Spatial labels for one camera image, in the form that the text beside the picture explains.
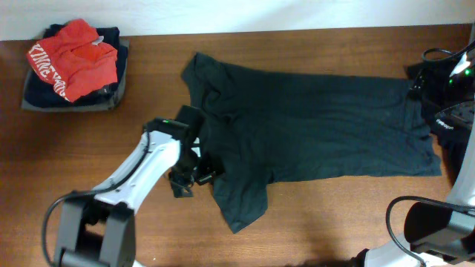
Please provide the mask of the black garment white logo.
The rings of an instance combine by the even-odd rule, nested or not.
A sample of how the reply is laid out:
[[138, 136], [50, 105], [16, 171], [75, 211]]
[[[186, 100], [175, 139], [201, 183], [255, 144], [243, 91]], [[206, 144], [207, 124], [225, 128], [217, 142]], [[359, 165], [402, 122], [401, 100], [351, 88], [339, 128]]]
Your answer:
[[411, 96], [422, 103], [422, 117], [446, 150], [444, 161], [457, 176], [474, 123], [474, 67], [452, 73], [453, 62], [418, 63], [405, 68]]

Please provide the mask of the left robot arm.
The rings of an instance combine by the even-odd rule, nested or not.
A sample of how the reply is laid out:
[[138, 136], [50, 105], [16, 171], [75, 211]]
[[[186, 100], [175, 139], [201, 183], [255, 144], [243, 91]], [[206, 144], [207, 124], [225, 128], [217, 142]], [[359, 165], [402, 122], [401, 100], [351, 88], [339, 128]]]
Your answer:
[[194, 185], [219, 177], [200, 149], [204, 113], [188, 105], [175, 119], [157, 117], [145, 123], [140, 141], [126, 160], [96, 187], [72, 191], [55, 200], [42, 222], [42, 235], [56, 207], [61, 218], [53, 254], [42, 242], [49, 266], [131, 266], [136, 258], [137, 215], [145, 198], [163, 176], [176, 198], [192, 197]]

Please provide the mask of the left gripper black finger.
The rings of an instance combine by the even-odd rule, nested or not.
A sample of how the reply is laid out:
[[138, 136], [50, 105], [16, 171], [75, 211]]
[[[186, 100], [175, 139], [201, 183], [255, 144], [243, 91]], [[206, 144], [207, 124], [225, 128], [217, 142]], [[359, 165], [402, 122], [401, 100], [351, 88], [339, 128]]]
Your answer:
[[175, 198], [189, 198], [193, 197], [192, 187], [193, 182], [186, 179], [170, 179], [169, 180], [173, 195]]
[[198, 185], [205, 185], [208, 183], [213, 183], [216, 179], [223, 176], [225, 172], [223, 170], [197, 170], [195, 175], [195, 182]]

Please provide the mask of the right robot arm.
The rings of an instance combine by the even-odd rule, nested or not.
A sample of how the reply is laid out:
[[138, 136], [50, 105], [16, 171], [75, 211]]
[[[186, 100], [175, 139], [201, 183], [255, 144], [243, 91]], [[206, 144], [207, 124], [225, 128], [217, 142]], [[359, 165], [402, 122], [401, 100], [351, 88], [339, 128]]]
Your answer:
[[474, 261], [474, 40], [460, 51], [423, 52], [407, 67], [422, 116], [450, 148], [456, 180], [447, 199], [401, 196], [390, 202], [385, 223], [390, 241], [365, 249], [349, 266], [443, 266]]

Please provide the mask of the dark green t-shirt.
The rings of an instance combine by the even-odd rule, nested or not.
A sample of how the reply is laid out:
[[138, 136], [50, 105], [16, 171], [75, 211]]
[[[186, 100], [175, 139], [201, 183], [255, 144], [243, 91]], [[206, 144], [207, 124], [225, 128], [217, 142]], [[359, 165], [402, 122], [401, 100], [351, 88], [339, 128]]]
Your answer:
[[441, 173], [406, 79], [253, 70], [203, 53], [181, 76], [205, 118], [201, 150], [220, 170], [213, 197], [233, 233], [265, 214], [275, 182]]

